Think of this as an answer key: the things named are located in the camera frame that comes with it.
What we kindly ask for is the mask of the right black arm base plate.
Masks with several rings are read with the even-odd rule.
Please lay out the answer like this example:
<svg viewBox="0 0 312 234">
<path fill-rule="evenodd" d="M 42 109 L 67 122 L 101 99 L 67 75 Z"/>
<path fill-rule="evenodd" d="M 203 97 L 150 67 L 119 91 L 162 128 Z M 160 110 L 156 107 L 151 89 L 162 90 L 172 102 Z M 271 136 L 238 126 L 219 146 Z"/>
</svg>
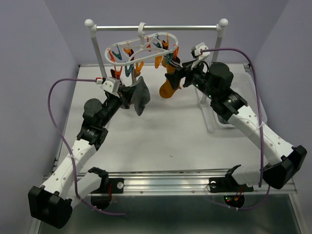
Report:
<svg viewBox="0 0 312 234">
<path fill-rule="evenodd" d="M 226 193 L 230 191 L 225 177 L 209 178 L 208 190 L 211 193 Z"/>
</svg>

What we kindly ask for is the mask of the yellow orange clothes peg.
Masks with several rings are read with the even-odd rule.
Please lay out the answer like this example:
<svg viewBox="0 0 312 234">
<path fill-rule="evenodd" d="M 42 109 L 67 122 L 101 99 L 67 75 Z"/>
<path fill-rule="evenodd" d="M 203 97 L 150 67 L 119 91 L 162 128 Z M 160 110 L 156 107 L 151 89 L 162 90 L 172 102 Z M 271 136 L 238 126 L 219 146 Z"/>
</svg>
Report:
<svg viewBox="0 0 312 234">
<path fill-rule="evenodd" d="M 136 65 L 135 65 L 135 72 L 136 72 L 136 74 L 140 74 L 141 69 L 143 68 L 143 66 L 144 66 L 144 61 L 136 63 Z"/>
</svg>

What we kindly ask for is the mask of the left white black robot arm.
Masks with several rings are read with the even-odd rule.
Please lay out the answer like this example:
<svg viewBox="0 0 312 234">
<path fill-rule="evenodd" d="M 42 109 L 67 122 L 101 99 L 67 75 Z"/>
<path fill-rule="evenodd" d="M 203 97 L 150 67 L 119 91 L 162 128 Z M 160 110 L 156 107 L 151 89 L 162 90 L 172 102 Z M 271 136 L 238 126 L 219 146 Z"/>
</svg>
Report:
<svg viewBox="0 0 312 234">
<path fill-rule="evenodd" d="M 108 122 L 121 107 L 129 108 L 137 93 L 139 88 L 136 85 L 122 86 L 117 94 L 107 92 L 104 102 L 96 98 L 86 101 L 77 138 L 72 146 L 66 143 L 68 155 L 48 179 L 28 192 L 30 214 L 33 218 L 61 229 L 81 202 L 95 211 L 105 212 L 85 198 L 92 192 L 111 194 L 108 172 L 92 167 L 81 179 L 78 179 L 78 173 L 104 143 L 108 135 Z"/>
</svg>

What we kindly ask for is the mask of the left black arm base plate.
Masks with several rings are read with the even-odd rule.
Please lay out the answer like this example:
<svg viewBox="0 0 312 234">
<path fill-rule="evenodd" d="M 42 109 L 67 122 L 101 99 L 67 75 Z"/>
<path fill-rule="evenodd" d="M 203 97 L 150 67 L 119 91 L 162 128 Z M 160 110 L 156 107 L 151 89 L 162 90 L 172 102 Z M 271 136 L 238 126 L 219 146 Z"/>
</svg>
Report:
<svg viewBox="0 0 312 234">
<path fill-rule="evenodd" d="M 124 189 L 124 178 L 102 179 L 97 193 L 100 194 L 122 194 Z"/>
</svg>

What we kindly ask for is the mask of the mustard brown striped sock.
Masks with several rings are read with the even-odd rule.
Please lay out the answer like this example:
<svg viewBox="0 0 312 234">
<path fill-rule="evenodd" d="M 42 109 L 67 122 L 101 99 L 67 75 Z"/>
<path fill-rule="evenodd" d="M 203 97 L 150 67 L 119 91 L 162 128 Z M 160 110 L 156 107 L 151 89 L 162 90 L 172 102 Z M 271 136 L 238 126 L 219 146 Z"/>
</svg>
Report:
<svg viewBox="0 0 312 234">
<path fill-rule="evenodd" d="M 171 64 L 166 64 L 166 59 L 164 58 L 161 62 L 162 66 L 166 68 L 168 74 L 173 74 L 176 70 L 176 67 L 172 66 Z M 169 83 L 169 81 L 166 79 L 166 81 L 161 85 L 159 89 L 159 95 L 162 98 L 171 98 L 173 94 L 178 90 L 173 89 Z"/>
</svg>

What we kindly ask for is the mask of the white round clip hanger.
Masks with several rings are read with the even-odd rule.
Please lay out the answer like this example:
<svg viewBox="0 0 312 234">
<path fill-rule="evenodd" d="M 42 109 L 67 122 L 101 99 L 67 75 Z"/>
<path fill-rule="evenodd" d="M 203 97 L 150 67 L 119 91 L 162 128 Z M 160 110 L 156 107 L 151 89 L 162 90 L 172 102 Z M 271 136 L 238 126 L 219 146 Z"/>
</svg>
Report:
<svg viewBox="0 0 312 234">
<path fill-rule="evenodd" d="M 147 35 L 146 23 L 141 22 L 137 29 L 138 37 L 130 40 L 114 43 L 106 48 L 104 56 L 106 60 L 118 70 L 122 67 L 125 72 L 126 65 L 137 62 L 154 61 L 157 66 L 163 58 L 169 63 L 178 49 L 178 38 L 169 32 L 156 32 Z"/>
</svg>

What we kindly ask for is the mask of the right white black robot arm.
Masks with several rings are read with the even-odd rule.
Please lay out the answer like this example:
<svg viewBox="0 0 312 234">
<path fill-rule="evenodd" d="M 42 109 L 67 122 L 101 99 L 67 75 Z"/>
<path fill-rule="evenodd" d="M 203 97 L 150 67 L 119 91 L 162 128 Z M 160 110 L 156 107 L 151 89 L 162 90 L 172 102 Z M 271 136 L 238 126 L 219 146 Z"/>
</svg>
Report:
<svg viewBox="0 0 312 234">
<path fill-rule="evenodd" d="M 254 113 L 247 101 L 231 88 L 234 78 L 229 67 L 222 62 L 214 62 L 207 72 L 204 63 L 192 68 L 184 63 L 172 74 L 165 77 L 173 89 L 193 85 L 210 99 L 212 110 L 225 121 L 242 132 L 263 154 L 266 166 L 235 165 L 224 177 L 214 179 L 211 184 L 213 193 L 235 192 L 239 187 L 264 180 L 269 186 L 281 189 L 299 171 L 307 155 L 302 146 L 293 146 L 283 140 Z"/>
</svg>

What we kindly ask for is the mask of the maroon white striped sock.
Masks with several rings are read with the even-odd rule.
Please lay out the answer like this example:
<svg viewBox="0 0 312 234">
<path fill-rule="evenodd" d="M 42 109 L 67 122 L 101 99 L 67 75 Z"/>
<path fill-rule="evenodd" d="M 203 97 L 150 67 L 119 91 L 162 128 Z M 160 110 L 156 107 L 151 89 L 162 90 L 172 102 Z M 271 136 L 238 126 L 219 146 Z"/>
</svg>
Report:
<svg viewBox="0 0 312 234">
<path fill-rule="evenodd" d="M 115 78 L 114 69 L 111 69 L 110 72 L 111 72 L 111 76 L 112 76 L 113 78 Z"/>
</svg>

